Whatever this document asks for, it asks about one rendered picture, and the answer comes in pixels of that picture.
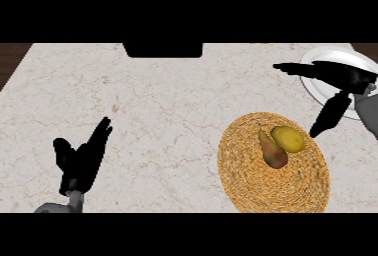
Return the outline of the black appliance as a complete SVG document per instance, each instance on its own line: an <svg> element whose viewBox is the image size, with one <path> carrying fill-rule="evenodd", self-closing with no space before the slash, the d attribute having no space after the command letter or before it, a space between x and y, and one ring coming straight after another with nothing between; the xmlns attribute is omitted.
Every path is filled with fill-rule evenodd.
<svg viewBox="0 0 378 256"><path fill-rule="evenodd" d="M124 43L132 58L199 58L202 43Z"/></svg>

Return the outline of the yellow lemon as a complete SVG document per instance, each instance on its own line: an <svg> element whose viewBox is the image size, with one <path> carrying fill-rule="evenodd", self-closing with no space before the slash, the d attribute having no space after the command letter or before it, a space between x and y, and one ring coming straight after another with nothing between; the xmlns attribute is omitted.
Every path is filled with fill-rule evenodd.
<svg viewBox="0 0 378 256"><path fill-rule="evenodd" d="M270 135L287 152L298 153L304 149L304 136L292 127L276 126Z"/></svg>

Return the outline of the white round plate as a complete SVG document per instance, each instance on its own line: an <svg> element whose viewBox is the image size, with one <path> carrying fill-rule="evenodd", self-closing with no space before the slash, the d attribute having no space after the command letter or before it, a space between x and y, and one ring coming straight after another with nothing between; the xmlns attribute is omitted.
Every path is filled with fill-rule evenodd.
<svg viewBox="0 0 378 256"><path fill-rule="evenodd" d="M378 74L378 63L362 53L341 47L324 46L312 49L301 58L301 64L312 64L315 61L347 64ZM340 120L343 117L359 120L355 103L346 105L347 100L341 99L328 104L328 101L340 93L340 89L315 78L300 77L300 79L309 94L322 105L321 120Z"/></svg>

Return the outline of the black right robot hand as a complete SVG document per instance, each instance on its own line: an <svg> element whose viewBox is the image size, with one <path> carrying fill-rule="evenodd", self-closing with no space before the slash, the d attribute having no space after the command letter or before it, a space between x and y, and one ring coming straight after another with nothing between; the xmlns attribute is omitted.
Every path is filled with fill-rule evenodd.
<svg viewBox="0 0 378 256"><path fill-rule="evenodd" d="M355 103L355 94L362 95L371 83L377 83L378 74L356 68L347 64L315 61L312 64L281 63L273 65L288 75L298 75L306 78L315 78L340 89L340 93L328 101L332 104L341 99L347 100L346 105ZM340 120L321 120L318 116L310 129L310 137L315 138L324 131L332 129Z"/></svg>

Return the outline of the brown-green pear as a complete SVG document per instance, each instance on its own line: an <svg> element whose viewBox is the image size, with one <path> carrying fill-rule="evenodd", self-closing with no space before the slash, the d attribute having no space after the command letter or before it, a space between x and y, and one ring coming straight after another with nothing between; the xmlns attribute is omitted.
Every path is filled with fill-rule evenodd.
<svg viewBox="0 0 378 256"><path fill-rule="evenodd" d="M272 168L281 169L288 164L288 154L285 150L278 146L263 130L259 131L259 140L266 164Z"/></svg>

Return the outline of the round woven straw placemat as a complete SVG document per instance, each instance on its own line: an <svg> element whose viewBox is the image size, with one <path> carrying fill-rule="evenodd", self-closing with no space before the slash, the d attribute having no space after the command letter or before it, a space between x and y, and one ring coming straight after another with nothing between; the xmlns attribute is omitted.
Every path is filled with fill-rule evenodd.
<svg viewBox="0 0 378 256"><path fill-rule="evenodd" d="M269 112L239 117L219 144L219 175L242 212L322 212L331 178L321 149L298 124Z"/></svg>

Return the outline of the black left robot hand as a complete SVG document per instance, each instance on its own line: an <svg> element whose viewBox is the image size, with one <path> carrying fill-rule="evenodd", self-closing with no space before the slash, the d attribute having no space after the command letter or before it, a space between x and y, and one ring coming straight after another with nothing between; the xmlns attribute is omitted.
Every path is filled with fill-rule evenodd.
<svg viewBox="0 0 378 256"><path fill-rule="evenodd" d="M111 119L105 117L95 128L87 142L77 149L72 148L64 138L53 140L56 165L62 170L61 195L68 196L72 191L84 194L92 189L111 132Z"/></svg>

